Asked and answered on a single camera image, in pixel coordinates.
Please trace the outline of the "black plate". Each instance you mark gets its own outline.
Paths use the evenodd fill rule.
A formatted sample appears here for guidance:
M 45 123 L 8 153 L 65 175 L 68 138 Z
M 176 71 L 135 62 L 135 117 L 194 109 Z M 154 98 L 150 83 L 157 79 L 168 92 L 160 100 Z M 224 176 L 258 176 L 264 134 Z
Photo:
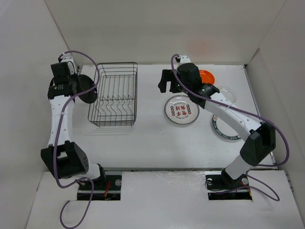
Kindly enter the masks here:
M 79 88 L 77 90 L 78 93 L 87 91 L 95 85 L 94 81 L 87 75 L 80 74 L 78 78 L 79 78 L 79 84 L 78 84 Z M 79 98 L 87 104 L 92 104 L 97 99 L 97 89 L 94 88 L 91 91 L 80 95 Z

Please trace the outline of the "orange plate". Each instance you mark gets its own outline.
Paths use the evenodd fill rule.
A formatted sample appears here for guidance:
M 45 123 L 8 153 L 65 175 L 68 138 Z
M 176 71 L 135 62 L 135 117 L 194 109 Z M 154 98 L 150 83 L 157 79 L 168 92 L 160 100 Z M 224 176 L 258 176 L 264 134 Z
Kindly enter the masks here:
M 215 83 L 214 75 L 211 72 L 209 72 L 207 70 L 200 70 L 199 73 L 200 73 L 202 83 L 210 83 L 210 84 Z

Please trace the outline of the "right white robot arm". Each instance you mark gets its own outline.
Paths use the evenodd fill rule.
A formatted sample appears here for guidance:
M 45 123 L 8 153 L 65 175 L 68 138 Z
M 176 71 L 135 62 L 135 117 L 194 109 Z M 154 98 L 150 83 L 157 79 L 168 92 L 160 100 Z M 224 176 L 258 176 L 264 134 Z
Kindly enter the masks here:
M 239 155 L 224 168 L 220 175 L 221 189 L 232 189 L 249 169 L 259 165 L 275 148 L 275 128 L 239 112 L 220 90 L 210 83 L 203 83 L 194 63 L 183 63 L 176 71 L 164 69 L 158 88 L 166 92 L 183 92 L 190 100 L 206 111 L 217 115 L 244 140 Z

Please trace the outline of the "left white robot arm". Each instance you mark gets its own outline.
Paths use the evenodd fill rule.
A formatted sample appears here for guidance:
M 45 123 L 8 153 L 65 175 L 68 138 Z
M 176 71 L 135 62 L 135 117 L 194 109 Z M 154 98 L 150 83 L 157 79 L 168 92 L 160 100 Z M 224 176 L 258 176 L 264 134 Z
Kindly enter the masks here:
M 97 99 L 94 81 L 78 74 L 73 58 L 64 58 L 51 65 L 53 78 L 48 88 L 51 106 L 51 135 L 48 146 L 41 150 L 41 158 L 57 179 L 84 176 L 95 189 L 105 187 L 107 178 L 100 164 L 89 162 L 86 153 L 73 141 L 72 114 L 74 96 L 92 104 Z

